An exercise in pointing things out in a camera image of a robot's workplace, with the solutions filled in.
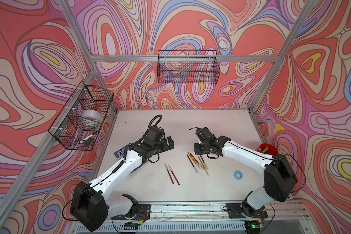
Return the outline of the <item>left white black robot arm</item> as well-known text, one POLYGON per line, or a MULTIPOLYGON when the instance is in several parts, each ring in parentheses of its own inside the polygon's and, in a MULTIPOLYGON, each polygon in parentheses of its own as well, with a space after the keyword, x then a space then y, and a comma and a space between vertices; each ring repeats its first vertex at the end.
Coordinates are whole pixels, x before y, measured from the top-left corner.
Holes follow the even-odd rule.
POLYGON ((158 143, 149 140, 129 143, 124 148, 124 156, 111 168, 89 183, 80 182, 71 200, 70 214, 84 227, 93 232, 107 218, 135 218, 138 201, 128 194, 113 196, 115 188, 145 160, 174 149, 174 141, 169 136, 158 143))

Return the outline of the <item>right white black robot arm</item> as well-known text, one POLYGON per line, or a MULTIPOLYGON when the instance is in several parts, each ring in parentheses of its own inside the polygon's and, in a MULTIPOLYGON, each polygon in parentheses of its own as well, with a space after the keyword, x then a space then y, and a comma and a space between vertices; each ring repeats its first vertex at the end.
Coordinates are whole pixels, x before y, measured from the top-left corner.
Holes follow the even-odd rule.
POLYGON ((283 155, 271 156, 244 147, 226 136, 215 137, 207 127, 197 127, 196 155, 215 154, 236 160, 252 168, 264 177, 264 184, 251 191, 241 202, 238 210, 246 218, 254 217, 272 201, 285 202, 298 183, 298 178, 283 155))

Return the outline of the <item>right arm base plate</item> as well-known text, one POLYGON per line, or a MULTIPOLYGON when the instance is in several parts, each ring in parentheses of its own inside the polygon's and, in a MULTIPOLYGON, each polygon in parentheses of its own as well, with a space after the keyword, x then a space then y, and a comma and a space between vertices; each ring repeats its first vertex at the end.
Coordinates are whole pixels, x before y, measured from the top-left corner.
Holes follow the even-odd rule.
POLYGON ((266 208, 262 206, 260 209, 255 210, 249 205, 241 203, 226 203, 222 208, 223 211, 228 213, 230 219, 266 219, 268 217, 266 208))

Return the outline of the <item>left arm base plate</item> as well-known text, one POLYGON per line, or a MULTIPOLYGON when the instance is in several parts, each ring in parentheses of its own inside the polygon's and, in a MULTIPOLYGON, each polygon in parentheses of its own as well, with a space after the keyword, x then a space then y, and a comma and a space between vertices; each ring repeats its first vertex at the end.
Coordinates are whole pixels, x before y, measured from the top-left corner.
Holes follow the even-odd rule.
POLYGON ((146 221, 150 218, 151 204, 140 203, 131 208, 128 214, 111 217, 112 220, 139 220, 146 221))

